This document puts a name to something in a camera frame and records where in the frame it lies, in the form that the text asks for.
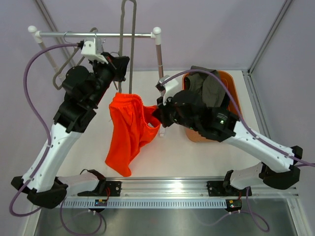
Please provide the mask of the orange shorts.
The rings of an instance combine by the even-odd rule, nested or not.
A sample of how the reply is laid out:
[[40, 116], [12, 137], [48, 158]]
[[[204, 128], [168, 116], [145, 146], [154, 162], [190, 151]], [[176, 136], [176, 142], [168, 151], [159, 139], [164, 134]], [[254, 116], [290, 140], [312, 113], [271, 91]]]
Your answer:
[[130, 163], [158, 134], [156, 109], [156, 105], [145, 106], [137, 94], [116, 93], [109, 104], [113, 135], [105, 163], [123, 177], [131, 176]]

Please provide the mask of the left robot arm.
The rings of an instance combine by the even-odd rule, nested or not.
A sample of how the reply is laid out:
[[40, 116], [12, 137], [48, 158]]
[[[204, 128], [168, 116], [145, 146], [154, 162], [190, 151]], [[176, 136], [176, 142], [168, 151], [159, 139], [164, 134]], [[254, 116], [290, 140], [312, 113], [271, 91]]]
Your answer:
[[53, 118], [45, 146], [29, 171], [11, 182], [36, 206], [53, 209], [68, 196], [104, 196], [110, 190], [106, 178], [96, 170], [70, 177], [57, 176], [70, 149], [96, 115], [110, 84], [125, 81], [130, 58], [101, 55], [105, 62], [90, 61], [92, 72], [82, 65], [67, 71], [62, 83], [64, 101]]

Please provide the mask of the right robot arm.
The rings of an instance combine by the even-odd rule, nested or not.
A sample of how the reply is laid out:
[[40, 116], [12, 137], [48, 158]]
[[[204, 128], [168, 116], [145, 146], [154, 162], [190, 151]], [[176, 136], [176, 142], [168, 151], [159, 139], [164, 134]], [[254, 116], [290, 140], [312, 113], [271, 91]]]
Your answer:
[[290, 157], [301, 159], [302, 148], [283, 147], [247, 129], [239, 116], [221, 107], [207, 107], [192, 91], [182, 90], [169, 98], [159, 97], [153, 116], [164, 128], [176, 123], [207, 140], [237, 147], [259, 160], [252, 167], [228, 171], [222, 184], [212, 185], [219, 196], [234, 196], [238, 191], [260, 184], [286, 190], [300, 179], [300, 169]]

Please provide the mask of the olive green shorts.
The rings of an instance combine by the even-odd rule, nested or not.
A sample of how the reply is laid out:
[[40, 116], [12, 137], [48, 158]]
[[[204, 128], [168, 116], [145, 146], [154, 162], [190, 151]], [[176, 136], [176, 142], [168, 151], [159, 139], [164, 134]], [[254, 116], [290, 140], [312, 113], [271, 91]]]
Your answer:
[[184, 90], [191, 90], [200, 95], [207, 107], [228, 108], [230, 98], [212, 75], [201, 72], [189, 73], [184, 77]]

